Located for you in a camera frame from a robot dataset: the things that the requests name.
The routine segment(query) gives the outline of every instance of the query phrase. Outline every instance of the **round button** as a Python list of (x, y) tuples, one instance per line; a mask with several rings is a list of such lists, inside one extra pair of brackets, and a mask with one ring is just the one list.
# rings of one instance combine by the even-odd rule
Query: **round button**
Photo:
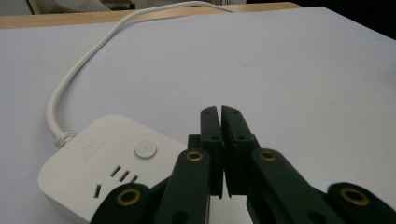
[(150, 140), (143, 140), (137, 143), (134, 154), (141, 160), (149, 160), (157, 154), (157, 145)]

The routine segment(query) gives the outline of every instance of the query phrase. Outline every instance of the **power cord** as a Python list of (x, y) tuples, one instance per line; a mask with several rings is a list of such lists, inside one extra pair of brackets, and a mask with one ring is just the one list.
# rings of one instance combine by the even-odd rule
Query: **power cord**
[(70, 80), (76, 75), (79, 69), (121, 28), (123, 24), (125, 24), (125, 22), (130, 21), (131, 19), (137, 16), (147, 14), (150, 12), (164, 11), (178, 7), (212, 7), (214, 9), (222, 10), (226, 12), (236, 12), (226, 7), (220, 7), (207, 2), (192, 1), (192, 2), (177, 3), (162, 7), (151, 7), (151, 8), (141, 9), (125, 16), (120, 21), (118, 21), (90, 50), (88, 50), (82, 56), (80, 60), (78, 60), (75, 63), (75, 65), (73, 65), (70, 68), (70, 70), (64, 75), (63, 79), (58, 83), (58, 85), (52, 91), (52, 94), (47, 101), (46, 111), (45, 111), (47, 127), (50, 133), (52, 134), (52, 136), (55, 138), (55, 145), (58, 148), (63, 147), (75, 137), (72, 133), (65, 132), (61, 129), (56, 119), (55, 112), (60, 97), (64, 93), (64, 90), (66, 89)]

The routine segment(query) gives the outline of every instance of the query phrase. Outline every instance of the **logo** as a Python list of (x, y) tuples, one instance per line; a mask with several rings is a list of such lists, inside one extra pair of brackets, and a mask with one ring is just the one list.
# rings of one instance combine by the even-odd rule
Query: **logo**
[(95, 153), (103, 146), (102, 141), (97, 138), (92, 138), (79, 152), (79, 155), (84, 161), (89, 160)]

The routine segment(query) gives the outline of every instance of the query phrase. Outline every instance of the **electrical socket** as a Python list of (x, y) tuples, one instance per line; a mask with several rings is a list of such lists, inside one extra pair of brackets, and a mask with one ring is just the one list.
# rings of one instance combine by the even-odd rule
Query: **electrical socket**
[(74, 223), (90, 223), (114, 188), (138, 182), (152, 188), (168, 177), (186, 147), (122, 115), (104, 116), (55, 153), (38, 186)]

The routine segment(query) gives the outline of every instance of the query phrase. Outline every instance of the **brass ring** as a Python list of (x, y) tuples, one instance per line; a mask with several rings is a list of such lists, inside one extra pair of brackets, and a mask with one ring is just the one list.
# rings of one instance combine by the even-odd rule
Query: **brass ring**
[(270, 151), (261, 151), (260, 158), (265, 161), (274, 161), (276, 160), (276, 154)]
[[(123, 197), (126, 194), (128, 194), (128, 193), (133, 193), (134, 197), (132, 199), (129, 199), (129, 200), (124, 200)], [(119, 205), (122, 205), (122, 206), (129, 206), (129, 205), (132, 205), (134, 203), (137, 203), (137, 201), (139, 201), (139, 199), (140, 199), (140, 196), (141, 196), (140, 191), (137, 190), (137, 189), (125, 189), (117, 197), (117, 203)]]
[(204, 155), (201, 152), (192, 151), (187, 153), (186, 157), (189, 161), (200, 161), (204, 158)]
[(358, 206), (366, 206), (370, 203), (369, 198), (357, 189), (343, 188), (340, 192), (345, 200)]

